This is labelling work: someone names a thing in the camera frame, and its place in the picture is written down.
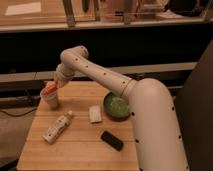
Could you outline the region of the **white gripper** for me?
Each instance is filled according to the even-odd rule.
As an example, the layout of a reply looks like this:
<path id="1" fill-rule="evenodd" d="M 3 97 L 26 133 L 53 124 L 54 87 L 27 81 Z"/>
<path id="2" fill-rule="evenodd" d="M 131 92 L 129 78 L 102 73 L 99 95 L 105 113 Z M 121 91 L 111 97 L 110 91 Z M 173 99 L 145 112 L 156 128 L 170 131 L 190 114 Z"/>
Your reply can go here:
<path id="1" fill-rule="evenodd" d="M 64 87 L 74 77 L 74 71 L 60 63 L 54 72 L 54 82 L 58 88 Z"/>

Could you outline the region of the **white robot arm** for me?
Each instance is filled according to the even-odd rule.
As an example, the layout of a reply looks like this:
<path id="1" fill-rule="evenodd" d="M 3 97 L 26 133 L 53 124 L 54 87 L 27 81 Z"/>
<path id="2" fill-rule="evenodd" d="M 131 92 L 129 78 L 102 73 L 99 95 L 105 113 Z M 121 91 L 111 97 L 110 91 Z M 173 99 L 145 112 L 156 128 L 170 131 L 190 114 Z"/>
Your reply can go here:
<path id="1" fill-rule="evenodd" d="M 55 80 L 60 87 L 79 71 L 129 103 L 140 171 L 190 171 L 173 98 L 160 81 L 130 77 L 88 60 L 84 46 L 60 54 Z"/>

